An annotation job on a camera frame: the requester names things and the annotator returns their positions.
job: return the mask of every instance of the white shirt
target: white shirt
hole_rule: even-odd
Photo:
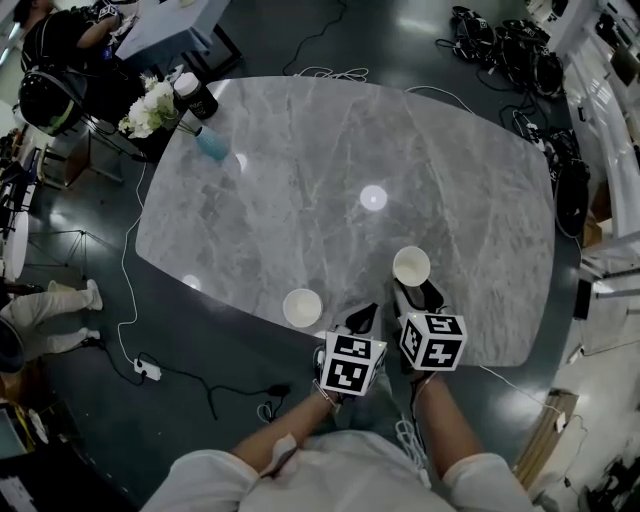
[[[484,453],[457,462],[443,481],[450,504],[430,489],[398,447],[372,432],[307,440],[275,477],[260,477],[217,450],[178,459],[143,512],[531,512],[506,462]]]

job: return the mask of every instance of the white pants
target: white pants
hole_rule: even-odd
[[[37,326],[47,318],[90,307],[93,300],[90,290],[34,293],[12,300],[0,316],[18,332],[25,358],[30,361],[43,354],[65,352],[85,340],[89,332],[86,327],[71,334],[47,336],[38,332]]]

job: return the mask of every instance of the gray marble tabletop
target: gray marble tabletop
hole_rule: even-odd
[[[553,260],[541,152],[459,108],[374,84],[263,77],[209,87],[220,108],[206,124],[231,151],[218,163],[174,134],[140,221],[142,258],[280,325],[285,296],[311,288],[324,306],[303,330],[313,333],[345,307],[383,304],[393,256],[417,245],[465,317],[461,363],[526,360]],[[361,202],[369,185],[386,192],[382,209]]]

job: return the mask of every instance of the dark floor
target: dark floor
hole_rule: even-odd
[[[475,78],[475,66],[457,60],[450,50],[434,46],[436,38],[450,37],[451,2],[346,2],[348,10],[341,23],[305,45],[289,73],[310,65],[336,71],[365,66],[370,70],[370,82],[401,88],[440,87],[496,123],[503,105],[520,103],[519,94],[487,89]],[[502,19],[526,15],[524,2],[484,0],[473,2],[473,6],[493,26]],[[234,0],[220,24],[245,59],[230,76],[281,74],[300,40],[318,32],[338,12],[338,4],[331,0]],[[507,86],[497,75],[490,79],[498,87]],[[429,95],[450,101],[437,94]],[[542,107],[554,126],[567,126],[562,102],[544,103]],[[536,122],[542,126],[540,117]],[[142,165],[124,157],[122,163],[124,186],[87,173],[71,191],[41,190],[34,215],[42,225],[34,229],[81,228],[109,244],[87,245],[88,273],[101,287],[105,311],[60,319],[57,327],[63,332],[84,322],[100,328],[121,371],[135,379],[118,345],[116,326],[134,315],[120,258],[125,231],[140,212],[134,189]],[[143,192],[152,174],[153,168],[149,167]],[[308,337],[232,310],[173,280],[135,254],[134,238],[135,231],[126,265],[139,319],[135,325],[123,327],[124,344],[131,357],[140,351],[149,352],[164,364],[202,376],[211,385],[254,390],[290,382],[293,393],[284,409],[307,395],[313,350]],[[60,253],[60,246],[68,247],[72,240],[72,235],[63,235],[47,244]],[[30,251],[30,258],[36,256]],[[557,236],[549,300],[531,356],[521,367],[499,370],[541,399],[555,375],[568,332],[578,263],[575,243]],[[81,285],[68,270],[62,274],[55,275],[67,284]],[[52,275],[29,268],[21,280],[46,283]],[[80,430],[81,450],[116,488],[126,489],[122,492],[136,505],[145,502],[176,457],[197,449],[228,449],[261,425],[255,414],[263,400],[260,397],[244,398],[219,391],[214,398],[220,421],[215,422],[197,382],[165,373],[158,383],[132,387],[113,372],[105,354],[97,349],[52,356],[47,363],[51,381]],[[406,404],[408,386],[400,380],[395,363],[395,357],[390,357],[387,368],[399,400]],[[459,368],[447,381],[485,447],[513,462],[540,407],[478,368]]]

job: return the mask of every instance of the white paper cup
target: white paper cup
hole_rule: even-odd
[[[282,312],[287,322],[294,327],[309,327],[322,315],[322,300],[316,292],[298,288],[285,297]]]
[[[430,273],[429,256],[419,247],[403,247],[393,258],[393,275],[405,286],[420,286]]]

